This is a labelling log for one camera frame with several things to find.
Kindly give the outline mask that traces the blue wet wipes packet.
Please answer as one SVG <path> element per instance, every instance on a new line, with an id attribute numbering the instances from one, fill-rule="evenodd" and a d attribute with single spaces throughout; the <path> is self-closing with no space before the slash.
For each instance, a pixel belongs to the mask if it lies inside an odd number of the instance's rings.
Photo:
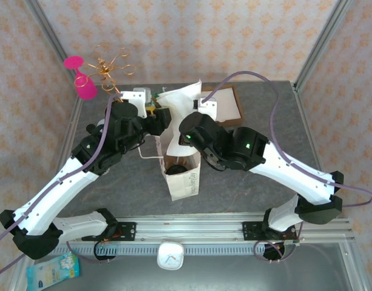
<path id="1" fill-rule="evenodd" d="M 66 279 L 80 275 L 78 257 L 72 253 L 35 264 L 26 270 L 27 291 L 43 291 Z"/>

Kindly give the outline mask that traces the pink plastic wine glass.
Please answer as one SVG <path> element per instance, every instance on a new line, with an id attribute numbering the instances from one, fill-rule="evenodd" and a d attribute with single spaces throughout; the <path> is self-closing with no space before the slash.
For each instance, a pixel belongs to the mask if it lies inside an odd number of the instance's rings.
<path id="1" fill-rule="evenodd" d="M 79 68 L 83 65 L 84 59 L 81 56 L 69 56 L 64 60 L 65 68 L 75 71 L 74 86 L 78 96 L 83 100 L 91 100 L 96 97 L 98 90 L 91 78 L 80 72 Z"/>

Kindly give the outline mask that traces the white printed paper bag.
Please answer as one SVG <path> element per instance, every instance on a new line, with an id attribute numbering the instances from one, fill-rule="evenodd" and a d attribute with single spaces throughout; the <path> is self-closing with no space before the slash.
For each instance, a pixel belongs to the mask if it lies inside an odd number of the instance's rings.
<path id="1" fill-rule="evenodd" d="M 161 173 L 167 183 L 171 200 L 176 201 L 199 193 L 199 177 L 201 169 L 200 153 L 189 145 L 179 145 L 179 125 L 181 121 L 193 112 L 193 100 L 200 97 L 202 81 L 185 87 L 170 90 L 166 88 L 156 102 L 161 107 L 170 109 L 171 122 L 164 132 L 155 137 L 157 154 L 154 159 L 159 160 Z M 164 156 L 193 156 L 194 163 L 186 167 L 187 172 L 177 175 L 166 175 Z"/>

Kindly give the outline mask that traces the aluminium frame post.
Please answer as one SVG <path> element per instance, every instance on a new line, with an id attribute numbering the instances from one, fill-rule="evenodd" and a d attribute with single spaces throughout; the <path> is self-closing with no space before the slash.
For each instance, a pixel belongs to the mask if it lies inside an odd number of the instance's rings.
<path id="1" fill-rule="evenodd" d="M 63 84 L 72 88 L 74 81 L 73 71 L 66 69 L 63 65 L 63 62 L 68 55 L 48 20 L 41 3 L 39 0 L 24 0 L 24 2 L 32 13 L 35 21 L 40 26 L 42 35 L 48 44 L 47 47 L 51 49 L 51 64 L 46 65 L 47 73 L 50 74 L 50 77 L 54 82 L 56 82 L 57 76 L 67 77 L 67 80 L 64 81 L 64 83 L 58 83 L 59 89 L 62 88 Z"/>
<path id="2" fill-rule="evenodd" d="M 345 19 L 345 15 L 353 2 L 354 0 L 337 0 L 296 81 L 293 83 L 293 88 L 296 93 L 299 93 L 305 87 L 306 82 L 326 50 L 333 35 Z"/>

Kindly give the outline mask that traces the aluminium table edge rail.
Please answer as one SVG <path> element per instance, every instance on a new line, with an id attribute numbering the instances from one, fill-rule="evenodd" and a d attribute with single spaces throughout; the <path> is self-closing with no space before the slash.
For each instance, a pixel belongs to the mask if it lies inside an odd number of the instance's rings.
<path id="1" fill-rule="evenodd" d="M 70 156 L 71 149 L 73 147 L 73 141 L 75 138 L 76 128 L 79 120 L 79 115 L 82 108 L 82 101 L 79 98 L 73 104 L 71 114 L 68 120 L 67 128 L 65 131 L 65 136 L 63 140 L 63 145 L 61 149 L 60 159 L 57 166 L 57 171 L 62 169 L 65 161 Z M 34 260 L 25 256 L 15 265 L 14 273 L 12 275 L 12 280 L 7 291 L 26 291 L 27 290 L 27 279 L 26 270 L 27 267 L 34 264 Z"/>
<path id="2" fill-rule="evenodd" d="M 301 114 L 302 122 L 305 127 L 306 134 L 313 152 L 316 167 L 319 170 L 324 169 L 324 165 L 319 158 L 317 152 L 317 145 L 315 144 L 313 133 L 311 131 L 310 122 L 307 119 L 305 108 L 301 98 L 299 96 L 299 90 L 294 84 L 292 85 L 293 93 L 296 98 L 296 103 Z M 342 254 L 343 263 L 345 270 L 347 271 L 347 277 L 352 288 L 352 291 L 372 291 L 368 277 L 364 272 L 364 265 L 359 254 L 359 248 L 357 245 L 356 238 L 354 235 L 349 238 L 347 235 L 339 234 L 341 241 L 339 242 L 339 249 Z"/>

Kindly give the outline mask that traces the white square timer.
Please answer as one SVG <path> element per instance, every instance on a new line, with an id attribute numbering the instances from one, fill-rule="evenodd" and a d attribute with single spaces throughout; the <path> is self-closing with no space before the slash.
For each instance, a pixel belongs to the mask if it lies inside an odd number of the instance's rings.
<path id="1" fill-rule="evenodd" d="M 157 265 L 164 270 L 179 270 L 184 263 L 185 250 L 178 242 L 164 241 L 157 254 Z"/>

